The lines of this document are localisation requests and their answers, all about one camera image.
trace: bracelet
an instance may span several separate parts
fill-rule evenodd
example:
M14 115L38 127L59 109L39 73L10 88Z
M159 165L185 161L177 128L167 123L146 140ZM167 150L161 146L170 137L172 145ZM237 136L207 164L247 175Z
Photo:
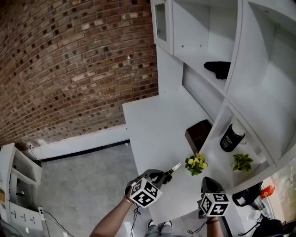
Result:
M130 200L128 200L128 198L125 196L125 195L123 195L122 196L129 204L131 204L131 205L134 205L134 203L132 203Z
M215 223L215 222L217 222L217 221L219 221L219 219L217 219L217 220L213 220L213 221L209 221L209 222L207 222L207 225L208 225L208 224Z

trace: concrete floor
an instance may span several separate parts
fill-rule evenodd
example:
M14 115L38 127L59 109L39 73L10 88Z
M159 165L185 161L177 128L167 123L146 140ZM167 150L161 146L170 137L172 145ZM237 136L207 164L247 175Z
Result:
M37 200L70 234L88 237L96 224L122 199L126 183L138 176L131 146L120 145L93 153L44 162ZM129 211L117 236L129 237L133 224ZM149 209L140 209L134 237L144 237ZM186 235L204 220L192 212L173 220L174 231ZM63 231L47 220L51 237L63 237ZM206 236L204 227L197 236Z

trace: potted plant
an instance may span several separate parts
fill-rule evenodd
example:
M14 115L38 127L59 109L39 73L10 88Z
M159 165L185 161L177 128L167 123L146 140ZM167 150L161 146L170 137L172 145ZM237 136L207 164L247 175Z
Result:
M251 162L253 161L250 157L249 154L235 154L233 155L234 158L234 167L233 171L239 170L239 171L245 171L249 172L251 167Z
M191 172L192 176L198 175L203 169L208 167L208 164L204 162L204 155L195 153L195 156L190 156L185 159L185 168Z

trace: white table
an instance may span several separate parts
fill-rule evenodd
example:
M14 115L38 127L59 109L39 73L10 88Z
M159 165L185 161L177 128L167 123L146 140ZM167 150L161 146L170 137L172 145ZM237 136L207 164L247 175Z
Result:
M210 118L181 85L172 93L123 104L129 139L139 174L150 168L167 171L182 163L171 182L161 187L163 195L149 207L155 223L165 222L198 209L204 176L229 186L216 161L198 176L185 169L185 158L193 152L185 138L187 128Z

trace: sneaker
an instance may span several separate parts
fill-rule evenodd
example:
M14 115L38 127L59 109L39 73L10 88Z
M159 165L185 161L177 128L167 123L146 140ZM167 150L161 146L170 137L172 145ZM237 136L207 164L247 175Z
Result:
M165 225L169 225L169 226L173 227L173 223L172 223L171 220L166 221L165 223L163 223L163 225L164 225L164 226L165 226Z
M149 222L148 222L148 228L151 227L151 226L153 226L153 225L157 226L156 224L154 224L154 222L153 222L152 219L149 220Z

